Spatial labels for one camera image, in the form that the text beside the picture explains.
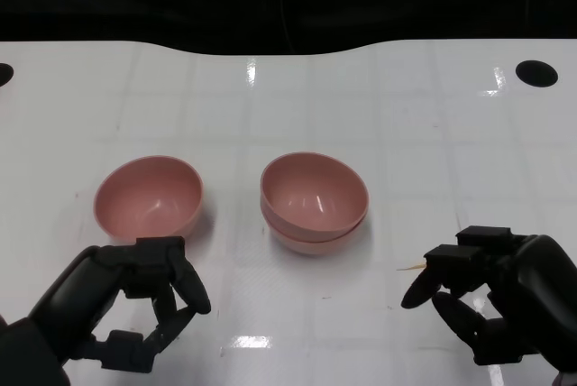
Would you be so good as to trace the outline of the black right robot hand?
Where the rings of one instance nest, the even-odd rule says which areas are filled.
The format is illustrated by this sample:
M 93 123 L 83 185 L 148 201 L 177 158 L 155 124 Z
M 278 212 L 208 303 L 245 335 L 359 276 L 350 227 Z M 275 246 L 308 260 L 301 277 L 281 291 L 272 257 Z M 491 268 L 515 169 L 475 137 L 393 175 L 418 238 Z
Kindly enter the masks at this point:
M 541 354 L 576 370 L 576 266 L 552 237 L 471 225 L 425 255 L 401 306 L 432 301 L 478 365 Z

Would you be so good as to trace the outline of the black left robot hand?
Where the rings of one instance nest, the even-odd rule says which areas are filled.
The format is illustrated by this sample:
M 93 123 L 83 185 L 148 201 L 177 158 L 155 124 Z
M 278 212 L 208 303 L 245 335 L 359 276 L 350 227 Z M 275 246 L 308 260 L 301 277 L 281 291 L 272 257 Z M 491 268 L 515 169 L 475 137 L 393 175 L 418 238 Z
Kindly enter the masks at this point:
M 157 326 L 149 336 L 113 330 L 99 342 L 94 329 L 118 294 L 149 299 Z M 102 368 L 149 373 L 154 359 L 211 303 L 185 255 L 181 236 L 139 238 L 130 245 L 90 246 L 61 273 L 32 309 L 60 363 L 97 360 Z

